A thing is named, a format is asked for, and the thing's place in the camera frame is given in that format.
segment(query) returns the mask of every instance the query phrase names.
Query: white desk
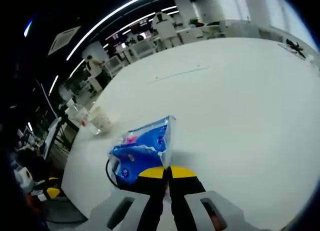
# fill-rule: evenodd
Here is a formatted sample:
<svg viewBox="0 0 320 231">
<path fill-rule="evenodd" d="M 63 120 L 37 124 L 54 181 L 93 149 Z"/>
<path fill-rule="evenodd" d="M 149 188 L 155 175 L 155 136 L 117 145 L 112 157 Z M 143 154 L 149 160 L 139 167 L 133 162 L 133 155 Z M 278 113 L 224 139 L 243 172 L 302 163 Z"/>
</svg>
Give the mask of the white desk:
<svg viewBox="0 0 320 231">
<path fill-rule="evenodd" d="M 279 230 L 320 174 L 319 94 L 319 70 L 273 41 L 222 38 L 158 52 L 122 69 L 103 91 L 94 107 L 107 111 L 112 132 L 93 138 L 80 129 L 62 189 L 89 217 L 113 190 L 105 165 L 116 138 L 174 115 L 172 164 L 195 171 L 251 224 Z M 158 230 L 173 227 L 165 220 Z"/>
</svg>

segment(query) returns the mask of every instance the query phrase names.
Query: air vent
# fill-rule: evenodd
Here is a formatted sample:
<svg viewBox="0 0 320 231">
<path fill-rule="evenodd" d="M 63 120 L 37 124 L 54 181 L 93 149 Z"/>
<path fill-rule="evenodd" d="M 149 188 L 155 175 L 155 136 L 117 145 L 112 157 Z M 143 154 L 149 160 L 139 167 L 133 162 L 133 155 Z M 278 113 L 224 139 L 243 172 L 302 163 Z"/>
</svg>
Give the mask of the air vent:
<svg viewBox="0 0 320 231">
<path fill-rule="evenodd" d="M 74 28 L 71 28 L 71 29 L 68 29 L 66 31 L 59 33 L 55 37 L 55 39 L 51 45 L 48 56 L 51 55 L 52 53 L 54 53 L 55 51 L 61 49 L 63 46 L 67 45 L 70 42 L 70 40 L 72 39 L 72 37 L 75 35 L 75 33 L 78 31 L 79 28 L 80 28 L 80 26 L 74 27 Z"/>
</svg>

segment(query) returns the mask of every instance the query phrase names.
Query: white table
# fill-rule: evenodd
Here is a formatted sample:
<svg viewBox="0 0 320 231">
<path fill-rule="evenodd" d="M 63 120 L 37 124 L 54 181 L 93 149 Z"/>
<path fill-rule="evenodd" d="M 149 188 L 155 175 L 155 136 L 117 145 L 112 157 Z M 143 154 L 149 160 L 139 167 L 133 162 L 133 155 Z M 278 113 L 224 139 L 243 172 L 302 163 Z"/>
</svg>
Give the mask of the white table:
<svg viewBox="0 0 320 231">
<path fill-rule="evenodd" d="M 96 101 L 112 132 L 80 129 L 62 189 L 89 217 L 113 190 L 105 165 L 117 137 L 174 115 L 172 164 L 195 171 L 251 224 L 279 230 L 320 174 L 319 100 L 319 69 L 273 41 L 212 39 L 156 53 L 122 69 Z M 175 230 L 164 216 L 158 230 Z"/>
</svg>

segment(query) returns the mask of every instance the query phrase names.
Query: blue plastic packaging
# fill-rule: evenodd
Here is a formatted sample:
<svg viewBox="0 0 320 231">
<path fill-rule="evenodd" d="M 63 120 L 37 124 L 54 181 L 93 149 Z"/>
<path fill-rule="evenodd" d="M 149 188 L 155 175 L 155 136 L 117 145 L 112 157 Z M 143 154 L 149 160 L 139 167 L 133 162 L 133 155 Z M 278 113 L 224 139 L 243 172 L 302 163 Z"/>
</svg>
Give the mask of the blue plastic packaging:
<svg viewBox="0 0 320 231">
<path fill-rule="evenodd" d="M 175 117 L 170 115 L 120 137 L 110 151 L 118 161 L 114 169 L 118 182 L 133 184 L 141 172 L 170 165 L 175 121 Z"/>
</svg>

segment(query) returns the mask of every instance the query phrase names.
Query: white chair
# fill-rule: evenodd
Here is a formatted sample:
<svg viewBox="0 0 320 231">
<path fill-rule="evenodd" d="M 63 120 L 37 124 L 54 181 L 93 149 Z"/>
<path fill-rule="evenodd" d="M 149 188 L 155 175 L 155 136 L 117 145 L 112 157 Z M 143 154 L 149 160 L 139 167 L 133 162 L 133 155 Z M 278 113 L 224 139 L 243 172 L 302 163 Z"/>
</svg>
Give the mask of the white chair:
<svg viewBox="0 0 320 231">
<path fill-rule="evenodd" d="M 137 42 L 130 49 L 138 59 L 143 59 L 157 52 L 156 47 L 148 39 Z"/>
<path fill-rule="evenodd" d="M 124 63 L 116 55 L 105 62 L 104 66 L 106 67 L 111 78 L 116 76 L 117 73 L 119 73 L 119 71 L 125 67 Z"/>
</svg>

